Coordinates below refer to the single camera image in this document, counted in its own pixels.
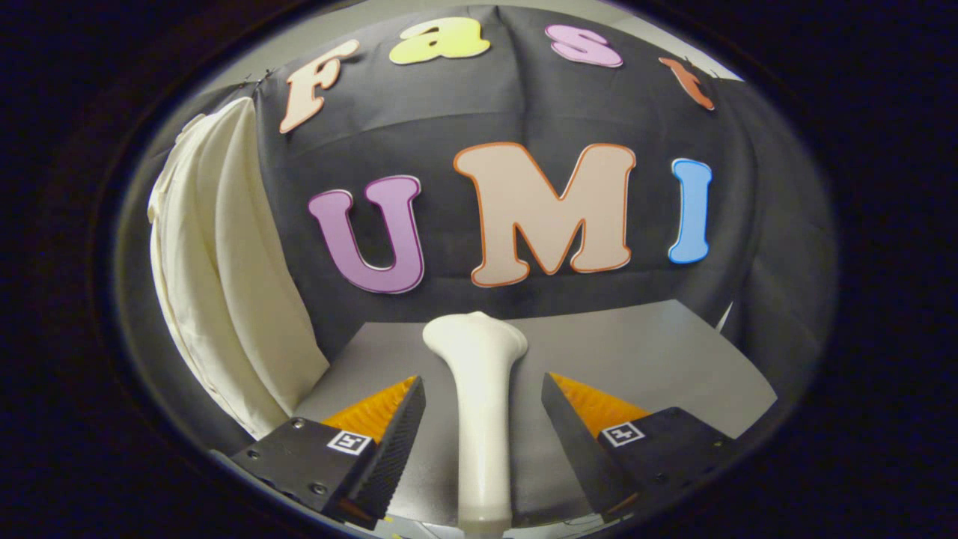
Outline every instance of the white curtain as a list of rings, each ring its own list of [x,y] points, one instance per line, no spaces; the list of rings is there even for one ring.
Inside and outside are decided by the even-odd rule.
[[[329,362],[286,269],[251,99],[183,128],[148,217],[153,280],[180,355],[217,404],[262,438]]]

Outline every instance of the white bone-shaped object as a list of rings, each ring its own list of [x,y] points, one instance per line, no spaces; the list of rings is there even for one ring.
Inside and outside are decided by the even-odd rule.
[[[480,312],[440,316],[422,340],[452,371],[459,399],[459,528],[501,537],[512,526],[509,373],[529,347],[522,332]]]

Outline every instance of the beige letter m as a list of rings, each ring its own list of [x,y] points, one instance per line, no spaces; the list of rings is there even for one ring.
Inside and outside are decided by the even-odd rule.
[[[589,145],[561,196],[519,144],[466,148],[453,167],[472,179],[479,199],[483,262],[472,271],[476,285],[511,285],[529,275],[529,264],[518,258],[516,231],[549,275],[559,270],[580,228],[582,246],[572,257],[573,270],[615,270],[631,258],[626,208],[628,174],[635,167],[632,150]]]

